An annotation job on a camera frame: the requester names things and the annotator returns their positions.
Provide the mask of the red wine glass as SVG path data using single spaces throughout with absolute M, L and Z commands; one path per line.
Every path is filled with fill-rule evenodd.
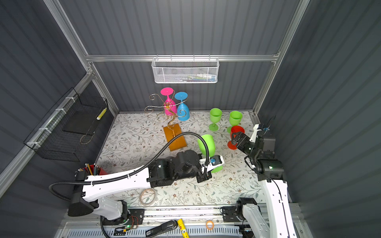
M 231 141 L 228 142 L 227 146 L 231 150 L 236 150 L 237 149 L 237 136 L 239 132 L 245 133 L 245 129 L 241 126 L 233 126 L 231 128 L 230 136 L 231 136 Z

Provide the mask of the green wine glass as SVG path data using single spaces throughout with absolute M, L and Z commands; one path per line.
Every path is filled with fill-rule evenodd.
M 218 131 L 219 127 L 217 125 L 218 122 L 220 122 L 222 117 L 222 111 L 218 108 L 213 108 L 210 110 L 210 120 L 212 124 L 209 125 L 210 131 Z
M 241 122 L 243 114 L 239 111 L 232 111 L 229 116 L 230 127 L 227 129 L 228 133 L 231 132 L 232 127 L 238 126 Z
M 209 152 L 209 163 L 207 164 L 207 171 L 211 173 L 217 173 L 223 169 L 225 164 L 224 159 L 221 155 L 215 154 L 215 142 L 213 136 L 210 134 L 202 135 L 202 138 L 207 144 L 208 149 L 206 150 L 204 144 L 200 139 L 197 140 L 201 154 L 200 154 L 200 164 L 205 165 L 206 162 L 206 152 Z

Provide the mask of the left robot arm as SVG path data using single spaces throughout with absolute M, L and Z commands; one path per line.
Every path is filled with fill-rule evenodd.
M 133 189 L 148 189 L 170 186 L 180 179 L 196 178 L 203 182 L 212 177 L 211 172 L 225 164 L 221 155 L 214 155 L 208 161 L 200 154 L 187 150 L 175 157 L 155 160 L 148 167 L 140 167 L 108 175 L 89 176 L 89 185 L 76 185 L 73 191 L 68 215 L 79 217 L 89 214 L 100 215 L 112 224 L 123 224 L 131 220 L 126 202 L 116 201 L 108 196 Z

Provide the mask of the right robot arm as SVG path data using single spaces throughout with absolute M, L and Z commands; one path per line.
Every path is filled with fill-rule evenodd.
M 253 130 L 252 136 L 231 130 L 231 143 L 245 154 L 246 165 L 258 176 L 266 196 L 268 218 L 263 217 L 257 202 L 251 198 L 239 198 L 237 217 L 249 223 L 255 238 L 295 238 L 284 166 L 275 157 L 275 137 L 261 124 L 256 124 Z

